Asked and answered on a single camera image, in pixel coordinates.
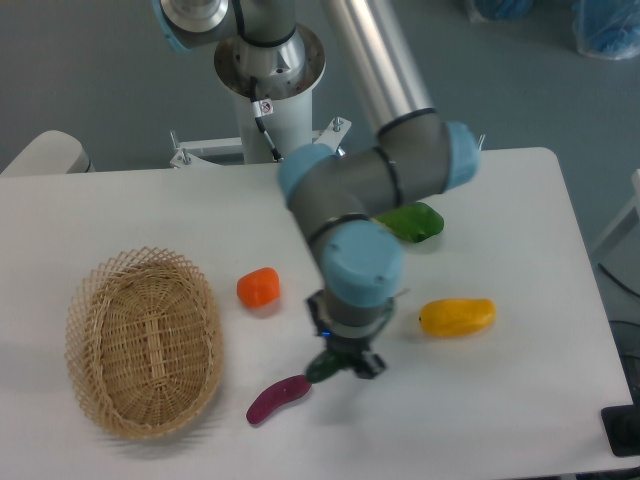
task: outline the gray floor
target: gray floor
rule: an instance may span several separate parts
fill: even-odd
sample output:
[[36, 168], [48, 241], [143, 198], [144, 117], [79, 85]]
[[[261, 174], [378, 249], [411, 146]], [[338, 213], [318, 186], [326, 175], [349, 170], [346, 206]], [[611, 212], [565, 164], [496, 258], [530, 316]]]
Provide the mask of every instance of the gray floor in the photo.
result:
[[[486, 133], [487, 149], [556, 152], [588, 243], [640, 168], [640, 57], [576, 54], [572, 3], [538, 0], [523, 21], [471, 25], [462, 1], [393, 2], [441, 114]], [[298, 1], [298, 13], [328, 58], [315, 127], [342, 115], [355, 123], [347, 150], [372, 145], [319, 2]], [[212, 55], [173, 53], [146, 0], [0, 2], [0, 171], [51, 129], [80, 140], [98, 170], [166, 167], [170, 129], [182, 140], [237, 135]], [[611, 315], [640, 319], [637, 302], [598, 281]]]

